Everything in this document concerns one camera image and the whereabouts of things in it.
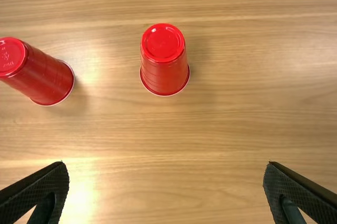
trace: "table surface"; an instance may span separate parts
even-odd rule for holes
[[[273,223],[270,160],[337,191],[337,0],[0,4],[0,36],[76,73],[54,107],[0,83],[0,188],[64,161],[60,223]],[[191,67],[172,97],[139,79],[160,22],[183,32]]]

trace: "wood grain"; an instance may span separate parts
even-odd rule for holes
[[[63,160],[60,223],[272,223],[269,160],[337,192],[337,0],[0,4],[0,36],[76,73],[50,108],[0,84],[0,188]],[[182,30],[192,71],[170,98],[139,80],[159,22]]]

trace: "upside-down cup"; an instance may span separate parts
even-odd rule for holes
[[[53,106],[71,93],[75,77],[63,61],[16,38],[0,38],[0,81],[33,102]]]
[[[187,85],[190,68],[185,39],[171,24],[155,24],[143,34],[141,41],[141,81],[153,94],[170,96]]]

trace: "red plastic cup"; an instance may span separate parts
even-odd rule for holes
[[[33,102],[53,106],[71,93],[72,69],[16,38],[0,38],[0,80]]]
[[[141,81],[153,94],[170,96],[187,85],[190,68],[185,39],[171,24],[160,23],[148,28],[141,41]]]

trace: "wooden table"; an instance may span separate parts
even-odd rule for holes
[[[0,36],[76,73],[55,107],[0,84],[0,188],[64,161],[60,223],[273,223],[269,160],[337,191],[337,0],[0,4]],[[192,71],[166,98],[139,79],[160,22],[183,32]]]

